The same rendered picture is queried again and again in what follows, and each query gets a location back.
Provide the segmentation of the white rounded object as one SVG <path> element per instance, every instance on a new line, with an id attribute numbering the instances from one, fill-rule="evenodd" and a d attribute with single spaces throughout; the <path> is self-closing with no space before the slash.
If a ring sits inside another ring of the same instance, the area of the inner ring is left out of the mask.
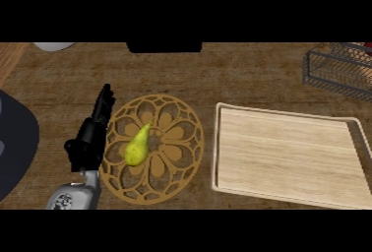
<path id="1" fill-rule="evenodd" d="M 43 51 L 60 51 L 74 45 L 74 42 L 36 42 L 36 47 Z"/>

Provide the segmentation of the black box appliance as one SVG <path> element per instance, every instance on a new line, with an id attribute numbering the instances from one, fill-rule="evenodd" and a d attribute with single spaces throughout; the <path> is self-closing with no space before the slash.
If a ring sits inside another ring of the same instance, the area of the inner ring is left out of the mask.
<path id="1" fill-rule="evenodd" d="M 201 42 L 187 43 L 128 43 L 132 53 L 184 53 L 200 52 L 203 50 Z"/>

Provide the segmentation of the pale wooden tray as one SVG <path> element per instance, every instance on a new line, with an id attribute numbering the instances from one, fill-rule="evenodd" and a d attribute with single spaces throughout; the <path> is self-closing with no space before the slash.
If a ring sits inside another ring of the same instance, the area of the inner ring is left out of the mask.
<path id="1" fill-rule="evenodd" d="M 372 148 L 359 119 L 221 102 L 213 189 L 327 208 L 372 210 Z"/>

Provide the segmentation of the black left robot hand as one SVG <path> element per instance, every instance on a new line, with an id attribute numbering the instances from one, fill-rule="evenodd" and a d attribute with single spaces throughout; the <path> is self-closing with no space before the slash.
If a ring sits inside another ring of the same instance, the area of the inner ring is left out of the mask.
<path id="1" fill-rule="evenodd" d="M 73 172 L 100 169 L 114 104 L 116 98 L 111 85 L 105 84 L 97 99 L 92 116 L 83 121 L 77 137 L 64 144 Z"/>

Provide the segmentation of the yellow-green pear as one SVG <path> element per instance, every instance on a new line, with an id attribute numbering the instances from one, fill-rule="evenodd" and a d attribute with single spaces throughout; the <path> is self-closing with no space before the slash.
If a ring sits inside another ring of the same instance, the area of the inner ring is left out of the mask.
<path id="1" fill-rule="evenodd" d="M 144 163 L 148 156 L 148 134 L 150 134 L 151 124 L 147 124 L 135 138 L 132 139 L 126 148 L 126 163 L 131 166 L 138 166 Z"/>

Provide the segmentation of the round brown cutout placemat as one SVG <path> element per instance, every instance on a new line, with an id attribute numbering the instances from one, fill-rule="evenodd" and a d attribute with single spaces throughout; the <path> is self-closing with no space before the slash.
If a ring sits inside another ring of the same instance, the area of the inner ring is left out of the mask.
<path id="1" fill-rule="evenodd" d="M 148 157 L 138 166 L 126 163 L 128 145 L 150 125 Z M 204 156 L 203 122 L 191 105 L 170 94 L 135 98 L 114 113 L 107 149 L 100 167 L 102 181 L 129 203 L 153 205 L 169 200 L 188 186 Z"/>

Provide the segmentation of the dark grey rounded appliance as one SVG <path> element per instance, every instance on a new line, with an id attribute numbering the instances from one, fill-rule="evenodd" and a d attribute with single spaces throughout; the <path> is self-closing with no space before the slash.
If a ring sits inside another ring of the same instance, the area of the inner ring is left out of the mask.
<path id="1" fill-rule="evenodd" d="M 0 201 L 32 166 L 40 142 L 33 111 L 0 90 Z"/>

